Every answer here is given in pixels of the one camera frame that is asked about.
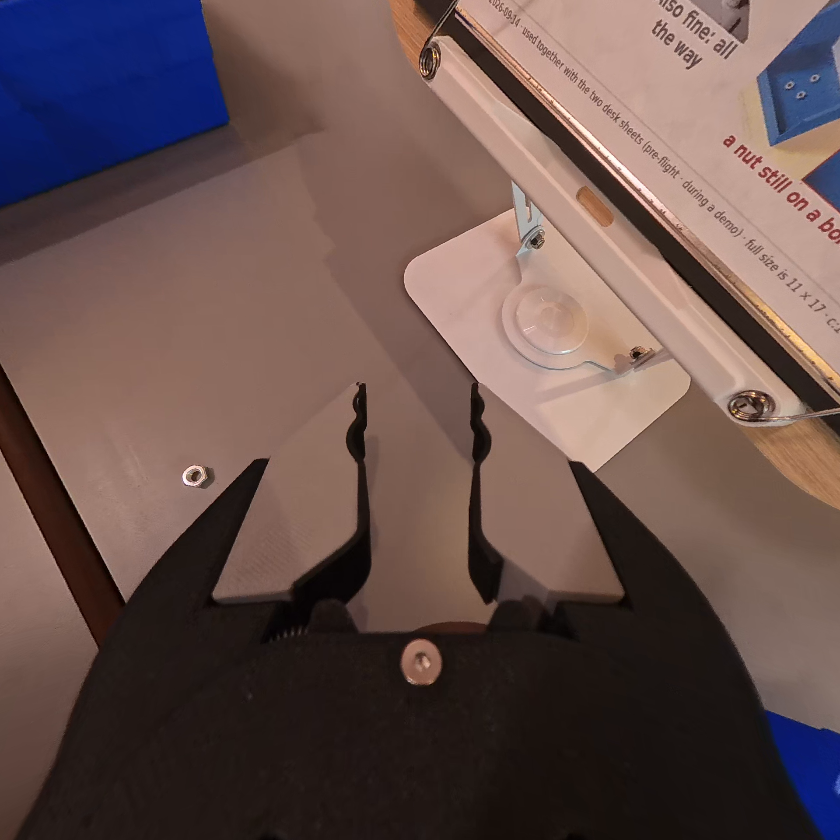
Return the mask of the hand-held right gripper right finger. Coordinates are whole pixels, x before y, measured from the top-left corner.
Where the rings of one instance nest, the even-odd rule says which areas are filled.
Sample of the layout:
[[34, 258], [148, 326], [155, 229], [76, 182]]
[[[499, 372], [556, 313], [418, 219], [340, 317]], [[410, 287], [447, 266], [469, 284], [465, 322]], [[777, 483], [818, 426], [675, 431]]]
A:
[[624, 589], [572, 464], [486, 385], [469, 398], [468, 570], [484, 603], [614, 604]]

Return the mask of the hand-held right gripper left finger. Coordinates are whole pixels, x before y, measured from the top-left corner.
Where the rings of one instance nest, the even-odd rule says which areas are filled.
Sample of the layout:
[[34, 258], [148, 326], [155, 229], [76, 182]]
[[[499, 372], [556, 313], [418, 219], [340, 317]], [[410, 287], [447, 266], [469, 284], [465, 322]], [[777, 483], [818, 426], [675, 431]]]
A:
[[360, 467], [349, 433], [365, 421], [353, 383], [269, 457], [213, 590], [216, 602], [289, 601], [359, 530]]

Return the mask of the clear round swivel disc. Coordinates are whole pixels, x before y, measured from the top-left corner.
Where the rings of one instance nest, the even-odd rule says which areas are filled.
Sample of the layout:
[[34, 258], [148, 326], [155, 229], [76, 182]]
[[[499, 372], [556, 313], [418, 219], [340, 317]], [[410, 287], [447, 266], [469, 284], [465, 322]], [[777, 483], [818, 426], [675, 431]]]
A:
[[523, 356], [565, 356], [579, 350], [587, 340], [590, 321], [582, 305], [569, 293], [555, 287], [521, 283], [504, 300], [502, 326]]

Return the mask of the white holder ledge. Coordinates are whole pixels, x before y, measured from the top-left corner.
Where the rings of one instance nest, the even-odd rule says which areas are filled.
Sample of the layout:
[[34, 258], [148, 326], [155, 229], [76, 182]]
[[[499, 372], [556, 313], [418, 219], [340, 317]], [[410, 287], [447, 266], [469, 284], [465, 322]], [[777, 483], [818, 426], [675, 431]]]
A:
[[782, 351], [741, 314], [707, 266], [658, 217], [644, 190], [539, 88], [511, 73], [472, 35], [467, 49], [433, 32], [418, 58], [426, 83], [532, 199], [693, 382], [740, 425], [771, 427], [805, 416], [769, 365]]

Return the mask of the blue plastic bin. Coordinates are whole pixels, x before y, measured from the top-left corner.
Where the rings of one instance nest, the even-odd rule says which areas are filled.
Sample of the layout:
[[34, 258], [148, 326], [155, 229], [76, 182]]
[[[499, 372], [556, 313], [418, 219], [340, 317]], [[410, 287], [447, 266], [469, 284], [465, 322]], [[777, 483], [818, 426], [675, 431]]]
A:
[[766, 712], [773, 740], [805, 809], [825, 839], [839, 838], [839, 734]]
[[199, 1], [1, 3], [1, 204], [225, 125]]

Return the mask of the printed instruction sheet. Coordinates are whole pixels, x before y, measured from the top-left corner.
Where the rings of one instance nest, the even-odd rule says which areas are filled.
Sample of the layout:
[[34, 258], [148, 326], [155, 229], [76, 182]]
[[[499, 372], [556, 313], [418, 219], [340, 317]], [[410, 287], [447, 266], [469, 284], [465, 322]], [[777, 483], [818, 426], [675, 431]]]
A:
[[838, 2], [463, 2], [838, 370]]

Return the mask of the metal stand bracket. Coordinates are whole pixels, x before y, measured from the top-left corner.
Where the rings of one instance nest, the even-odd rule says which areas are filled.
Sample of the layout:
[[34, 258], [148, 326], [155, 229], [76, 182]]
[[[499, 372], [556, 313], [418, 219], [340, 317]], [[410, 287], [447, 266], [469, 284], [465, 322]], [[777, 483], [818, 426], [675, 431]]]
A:
[[516, 257], [519, 258], [544, 246], [545, 230], [543, 214], [532, 199], [515, 182], [511, 182], [511, 191], [519, 236]]

